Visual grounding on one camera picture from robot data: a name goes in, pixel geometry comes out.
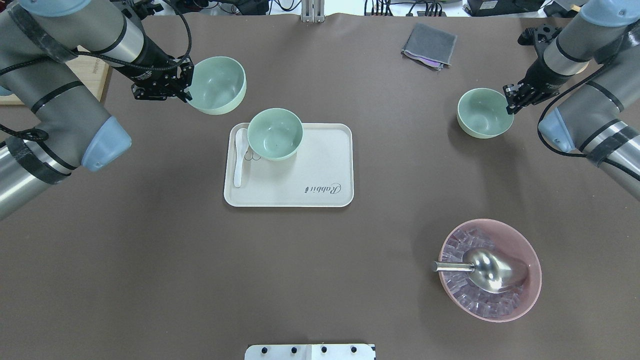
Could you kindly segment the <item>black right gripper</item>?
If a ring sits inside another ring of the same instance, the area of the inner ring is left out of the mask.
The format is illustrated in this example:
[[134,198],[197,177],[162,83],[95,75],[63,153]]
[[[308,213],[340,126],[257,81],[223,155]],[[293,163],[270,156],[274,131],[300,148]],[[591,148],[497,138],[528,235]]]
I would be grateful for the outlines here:
[[503,93],[507,98],[506,112],[514,116],[528,105],[537,105],[558,95],[558,89],[565,84],[566,76],[549,68],[544,60],[544,50],[562,32],[562,27],[528,27],[518,37],[521,46],[532,46],[537,59],[518,84],[506,84]]

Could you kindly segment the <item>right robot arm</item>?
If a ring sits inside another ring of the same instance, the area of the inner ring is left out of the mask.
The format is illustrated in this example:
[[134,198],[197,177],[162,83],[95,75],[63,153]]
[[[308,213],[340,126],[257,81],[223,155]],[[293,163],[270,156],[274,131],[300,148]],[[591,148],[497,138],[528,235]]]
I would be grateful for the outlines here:
[[639,131],[619,116],[639,99],[639,2],[589,0],[566,27],[530,27],[518,43],[537,59],[503,87],[506,112],[550,101],[537,125],[542,143],[585,158],[638,198]]

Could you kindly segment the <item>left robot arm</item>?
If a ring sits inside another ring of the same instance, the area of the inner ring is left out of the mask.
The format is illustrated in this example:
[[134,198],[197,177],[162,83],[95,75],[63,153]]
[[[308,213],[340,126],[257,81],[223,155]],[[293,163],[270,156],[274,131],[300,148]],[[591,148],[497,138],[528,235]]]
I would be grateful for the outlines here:
[[103,60],[131,80],[138,100],[191,99],[190,50],[168,55],[128,11],[111,0],[14,0],[1,13],[1,95],[39,119],[25,130],[1,127],[2,219],[78,167],[98,171],[131,146],[71,60]]

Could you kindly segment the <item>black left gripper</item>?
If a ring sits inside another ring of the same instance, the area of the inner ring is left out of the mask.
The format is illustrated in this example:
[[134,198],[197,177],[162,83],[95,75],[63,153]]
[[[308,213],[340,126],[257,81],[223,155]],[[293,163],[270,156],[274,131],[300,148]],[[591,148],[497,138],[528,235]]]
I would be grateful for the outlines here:
[[[178,67],[169,70],[156,70],[173,66],[181,60]],[[166,54],[155,43],[146,42],[142,47],[141,54],[132,63],[144,68],[156,68],[155,70],[142,70],[128,65],[115,68],[134,82],[131,89],[137,100],[163,101],[176,97],[184,103],[189,103],[193,99],[188,87],[192,84],[195,66],[190,57],[174,58]]]

